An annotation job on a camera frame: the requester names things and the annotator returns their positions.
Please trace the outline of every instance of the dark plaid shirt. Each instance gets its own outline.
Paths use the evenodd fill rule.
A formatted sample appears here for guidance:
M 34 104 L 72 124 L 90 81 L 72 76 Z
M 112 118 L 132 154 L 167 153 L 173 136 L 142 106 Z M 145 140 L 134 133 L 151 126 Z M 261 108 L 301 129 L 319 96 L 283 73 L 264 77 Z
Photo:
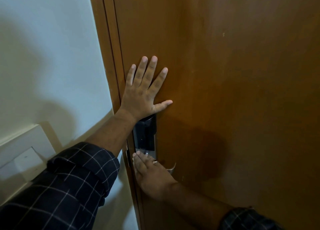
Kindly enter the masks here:
M 30 187 L 0 208 L 0 229 L 92 229 L 119 166 L 111 152 L 90 143 L 62 151 Z M 220 229 L 281 228 L 251 208 L 236 208 Z

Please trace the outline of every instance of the hand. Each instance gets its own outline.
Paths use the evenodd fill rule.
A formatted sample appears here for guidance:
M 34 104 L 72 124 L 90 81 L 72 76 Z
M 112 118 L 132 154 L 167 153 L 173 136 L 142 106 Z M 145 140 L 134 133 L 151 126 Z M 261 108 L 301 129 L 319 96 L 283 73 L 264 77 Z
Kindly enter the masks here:
M 151 198 L 162 201 L 170 187 L 178 183 L 154 158 L 138 151 L 133 155 L 133 168 L 141 189 Z
M 150 86 L 156 69 L 157 61 L 158 58 L 153 56 L 146 70 L 148 58 L 143 57 L 135 76 L 134 72 L 136 71 L 136 65 L 133 64 L 129 70 L 125 91 L 119 110 L 129 113 L 136 121 L 162 111 L 172 103 L 171 100 L 167 100 L 156 105 L 153 104 L 153 100 L 168 73 L 167 68 L 162 69 L 158 77 Z

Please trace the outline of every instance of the forearm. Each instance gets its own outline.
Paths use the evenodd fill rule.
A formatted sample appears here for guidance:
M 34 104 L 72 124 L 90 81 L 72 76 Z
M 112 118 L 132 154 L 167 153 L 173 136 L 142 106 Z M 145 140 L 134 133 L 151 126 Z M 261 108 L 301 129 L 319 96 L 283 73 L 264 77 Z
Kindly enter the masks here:
M 109 150 L 115 157 L 123 146 L 136 123 L 130 113 L 119 109 L 98 131 L 91 135 L 86 142 Z
M 233 207 L 193 192 L 180 183 L 172 184 L 164 202 L 200 229 L 218 229 L 220 220 Z

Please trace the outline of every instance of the door handle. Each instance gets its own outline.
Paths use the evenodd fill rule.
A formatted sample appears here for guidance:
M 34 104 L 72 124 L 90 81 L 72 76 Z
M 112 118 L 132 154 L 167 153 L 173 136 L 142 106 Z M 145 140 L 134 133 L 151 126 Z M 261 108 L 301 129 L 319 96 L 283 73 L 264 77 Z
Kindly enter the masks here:
M 133 139 L 136 151 L 149 154 L 157 160 L 157 119 L 156 114 L 141 119 L 133 128 Z M 167 171 L 172 174 L 176 163 Z

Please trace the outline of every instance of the door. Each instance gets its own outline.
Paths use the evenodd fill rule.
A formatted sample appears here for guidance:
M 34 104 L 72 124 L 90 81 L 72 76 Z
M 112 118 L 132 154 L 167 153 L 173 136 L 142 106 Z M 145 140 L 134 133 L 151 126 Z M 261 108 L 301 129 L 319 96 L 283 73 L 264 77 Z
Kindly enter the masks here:
M 125 74 L 169 72 L 158 158 L 182 184 L 288 229 L 320 214 L 319 0 L 114 0 Z M 142 197 L 146 229 L 191 229 Z

